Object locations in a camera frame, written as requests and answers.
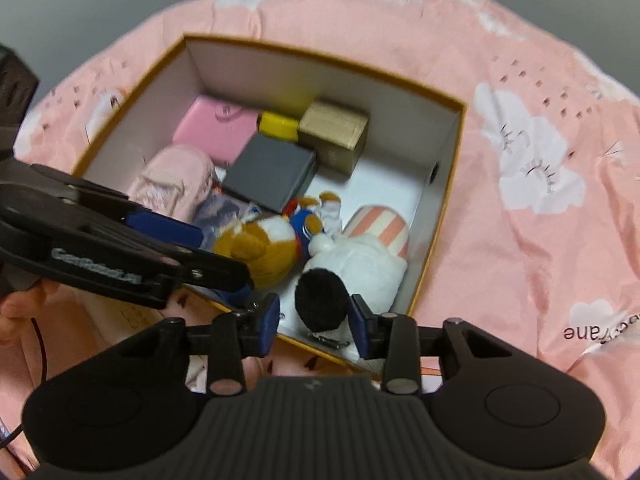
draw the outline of pink and white striped cushion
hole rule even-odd
[[[393,256],[406,259],[409,226],[396,211],[381,205],[366,205],[349,220],[343,234],[348,237],[376,235]]]

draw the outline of person's hand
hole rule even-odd
[[[39,280],[25,292],[12,292],[0,302],[0,346],[9,346],[37,316],[47,299],[58,289],[59,283]]]

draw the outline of black pompom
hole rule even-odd
[[[335,330],[347,317],[351,299],[337,274],[311,269],[296,285],[296,312],[311,332]]]

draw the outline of screw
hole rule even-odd
[[[386,384],[386,390],[396,395],[411,395],[418,391],[418,384],[413,379],[401,377],[391,379]]]
[[[242,384],[235,379],[218,379],[211,383],[209,390],[216,395],[230,397],[242,391]]]

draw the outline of pink plush toy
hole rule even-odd
[[[172,144],[156,153],[127,194],[151,211],[190,222],[217,182],[208,155],[188,144]]]
[[[176,128],[174,143],[195,146],[217,166],[229,166],[257,131],[257,122],[257,110],[200,95]]]

